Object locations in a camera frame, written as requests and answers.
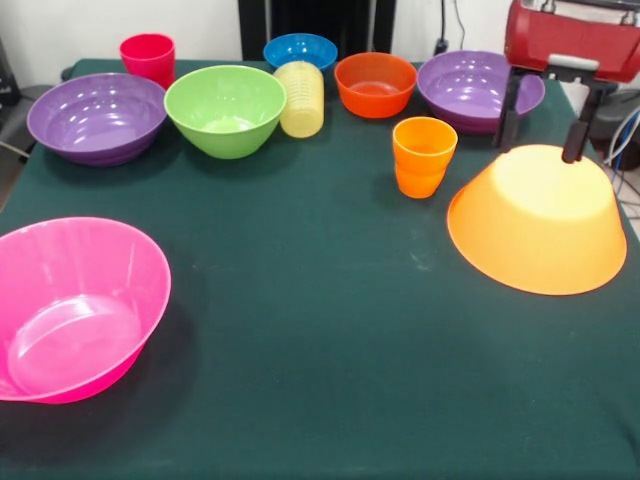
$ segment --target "cup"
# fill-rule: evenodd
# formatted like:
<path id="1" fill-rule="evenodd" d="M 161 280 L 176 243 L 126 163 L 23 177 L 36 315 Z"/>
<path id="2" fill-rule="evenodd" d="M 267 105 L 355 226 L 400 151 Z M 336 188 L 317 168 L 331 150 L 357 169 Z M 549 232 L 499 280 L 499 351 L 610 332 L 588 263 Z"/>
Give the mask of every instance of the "cup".
<path id="1" fill-rule="evenodd" d="M 287 103 L 280 116 L 285 133 L 307 138 L 318 133 L 324 123 L 324 78 L 307 62 L 289 62 L 273 74 L 287 91 Z"/>
<path id="2" fill-rule="evenodd" d="M 142 33 L 120 44 L 120 56 L 127 72 L 159 83 L 165 89 L 176 79 L 176 47 L 160 33 Z"/>
<path id="3" fill-rule="evenodd" d="M 437 118 L 411 117 L 393 129 L 398 188 L 407 197 L 428 198 L 442 182 L 458 145 L 451 125 Z"/>

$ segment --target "yellow cup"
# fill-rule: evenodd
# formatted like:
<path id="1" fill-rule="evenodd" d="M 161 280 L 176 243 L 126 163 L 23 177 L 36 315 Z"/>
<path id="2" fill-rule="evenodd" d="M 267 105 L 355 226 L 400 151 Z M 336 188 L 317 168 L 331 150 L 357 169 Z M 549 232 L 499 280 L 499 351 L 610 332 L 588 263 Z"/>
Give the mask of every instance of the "yellow cup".
<path id="1" fill-rule="evenodd" d="M 289 62 L 273 74 L 287 91 L 287 103 L 280 116 L 285 133 L 307 138 L 318 133 L 324 123 L 324 79 L 308 62 Z"/>
<path id="2" fill-rule="evenodd" d="M 431 117 L 411 117 L 393 129 L 398 188 L 407 197 L 427 198 L 442 182 L 458 145 L 456 131 Z"/>

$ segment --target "purple bowl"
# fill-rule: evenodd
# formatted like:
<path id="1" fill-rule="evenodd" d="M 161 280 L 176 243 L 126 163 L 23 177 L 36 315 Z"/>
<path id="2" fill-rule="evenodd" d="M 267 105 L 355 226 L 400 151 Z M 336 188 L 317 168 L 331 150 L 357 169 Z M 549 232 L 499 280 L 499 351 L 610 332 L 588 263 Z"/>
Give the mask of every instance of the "purple bowl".
<path id="1" fill-rule="evenodd" d="M 437 55 L 418 71 L 418 90 L 433 113 L 459 132 L 495 133 L 509 78 L 504 55 L 457 51 Z M 544 99 L 544 82 L 527 75 L 516 111 L 522 117 Z"/>
<path id="2" fill-rule="evenodd" d="M 31 107 L 34 138 L 67 160 L 95 167 L 133 160 L 153 142 L 167 114 L 165 91 L 125 73 L 74 78 Z"/>

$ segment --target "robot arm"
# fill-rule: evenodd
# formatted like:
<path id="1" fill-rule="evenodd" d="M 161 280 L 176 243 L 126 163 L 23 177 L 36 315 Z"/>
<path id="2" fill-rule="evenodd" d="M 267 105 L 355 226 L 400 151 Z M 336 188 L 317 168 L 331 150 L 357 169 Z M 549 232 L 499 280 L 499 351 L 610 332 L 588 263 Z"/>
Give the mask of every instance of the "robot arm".
<path id="1" fill-rule="evenodd" d="M 640 0 L 514 0 L 505 41 L 512 68 L 495 145 L 506 152 L 515 143 L 516 102 L 525 75 L 579 81 L 589 87 L 589 95 L 562 156 L 567 163 L 579 161 L 605 95 L 640 71 L 639 10 Z"/>

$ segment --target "plastic bowl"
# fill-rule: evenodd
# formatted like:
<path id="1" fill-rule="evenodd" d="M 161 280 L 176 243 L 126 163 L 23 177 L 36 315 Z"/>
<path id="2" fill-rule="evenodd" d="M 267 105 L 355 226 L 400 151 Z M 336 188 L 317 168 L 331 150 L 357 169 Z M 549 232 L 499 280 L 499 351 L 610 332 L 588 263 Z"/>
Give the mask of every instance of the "plastic bowl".
<path id="1" fill-rule="evenodd" d="M 144 233 L 61 218 L 0 237 L 0 400 L 68 403 L 133 365 L 166 308 L 171 273 Z"/>
<path id="2" fill-rule="evenodd" d="M 338 58 L 338 48 L 320 35 L 290 33 L 271 40 L 265 45 L 262 54 L 273 68 L 300 60 L 312 63 L 324 71 Z"/>
<path id="3" fill-rule="evenodd" d="M 420 67 L 418 90 L 433 113 L 459 132 L 495 133 L 509 79 L 504 55 L 457 51 L 437 55 Z M 540 77 L 522 80 L 516 111 L 525 116 L 544 99 Z"/>
<path id="4" fill-rule="evenodd" d="M 146 78 L 87 75 L 46 92 L 27 125 L 38 142 L 72 162 L 117 165 L 151 145 L 166 118 L 163 98 L 164 89 Z"/>
<path id="5" fill-rule="evenodd" d="M 627 243 L 607 175 L 562 149 L 528 145 L 500 155 L 453 199 L 449 234 L 489 277 L 526 292 L 571 295 L 617 275 Z"/>
<path id="6" fill-rule="evenodd" d="M 351 113 L 365 118 L 387 118 L 409 103 L 416 85 L 416 69 L 388 53 L 358 53 L 335 68 L 340 100 Z"/>
<path id="7" fill-rule="evenodd" d="M 207 67 L 167 90 L 164 106 L 193 145 L 225 160 L 246 157 L 278 125 L 287 93 L 273 75 L 240 65 Z"/>

